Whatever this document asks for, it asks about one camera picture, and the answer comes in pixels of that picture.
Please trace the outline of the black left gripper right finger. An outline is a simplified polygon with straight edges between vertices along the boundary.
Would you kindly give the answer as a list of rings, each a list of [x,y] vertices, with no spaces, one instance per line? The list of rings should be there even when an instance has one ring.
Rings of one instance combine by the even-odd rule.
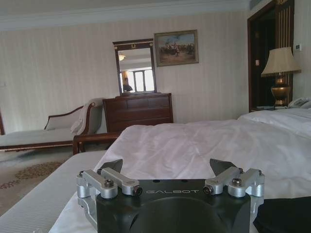
[[[232,162],[217,159],[210,159],[209,163],[215,177],[205,180],[203,191],[208,195],[218,195],[227,186],[227,192],[232,197],[250,195],[250,219],[254,220],[258,207],[264,203],[265,176],[261,170],[250,168],[244,172]]]

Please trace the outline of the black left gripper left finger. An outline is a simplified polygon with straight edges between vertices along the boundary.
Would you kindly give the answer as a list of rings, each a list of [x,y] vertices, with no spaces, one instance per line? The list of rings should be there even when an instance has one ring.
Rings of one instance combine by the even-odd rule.
[[[97,190],[103,199],[108,200],[118,195],[119,188],[128,196],[138,197],[142,194],[138,180],[130,179],[115,170],[122,167],[122,160],[113,161],[112,164],[113,168],[103,167],[98,173],[84,170],[76,177],[78,204],[83,207],[85,216],[93,227],[97,227],[97,212],[95,200],[91,197],[92,188]]]

